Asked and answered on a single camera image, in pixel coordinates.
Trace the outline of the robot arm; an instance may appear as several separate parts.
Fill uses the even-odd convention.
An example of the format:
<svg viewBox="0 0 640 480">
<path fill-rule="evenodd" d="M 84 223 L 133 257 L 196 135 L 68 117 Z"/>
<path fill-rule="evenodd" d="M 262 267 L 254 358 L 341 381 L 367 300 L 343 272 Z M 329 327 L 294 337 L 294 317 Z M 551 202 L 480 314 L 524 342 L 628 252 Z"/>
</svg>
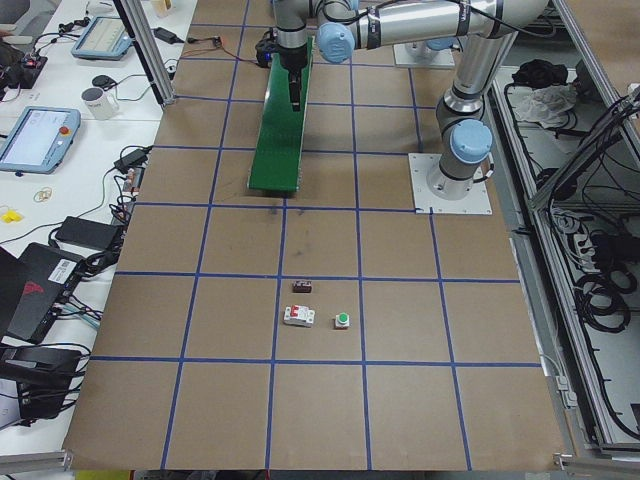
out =
<svg viewBox="0 0 640 480">
<path fill-rule="evenodd" d="M 484 95 L 518 33 L 539 17 L 543 1 L 386 1 L 360 9 L 353 1 L 277 1 L 278 46 L 289 72 L 290 99 L 308 64 L 306 27 L 318 23 L 323 57 L 341 63 L 357 49 L 463 37 L 451 86 L 436 109 L 444 152 L 427 174 L 431 192 L 446 200 L 467 196 L 492 146 L 483 124 Z"/>
<path fill-rule="evenodd" d="M 274 1 L 277 51 L 288 73 L 289 98 L 294 111 L 301 109 L 302 73 L 309 64 L 307 20 L 318 21 L 322 56 L 341 63 L 356 49 L 353 24 L 359 20 L 357 1 Z"/>
</svg>

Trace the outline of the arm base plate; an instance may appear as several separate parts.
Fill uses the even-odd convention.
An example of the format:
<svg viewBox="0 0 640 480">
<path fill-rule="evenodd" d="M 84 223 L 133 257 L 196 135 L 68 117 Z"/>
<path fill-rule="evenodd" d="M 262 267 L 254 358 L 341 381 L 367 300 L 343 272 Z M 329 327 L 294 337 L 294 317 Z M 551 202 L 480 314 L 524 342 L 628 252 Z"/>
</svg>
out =
<svg viewBox="0 0 640 480">
<path fill-rule="evenodd" d="M 440 154 L 410 153 L 409 170 L 417 214 L 491 215 L 482 166 L 467 180 L 452 180 L 440 170 Z"/>
<path fill-rule="evenodd" d="M 395 64 L 404 68 L 451 70 L 455 67 L 452 47 L 452 39 L 396 44 L 393 46 Z"/>
</svg>

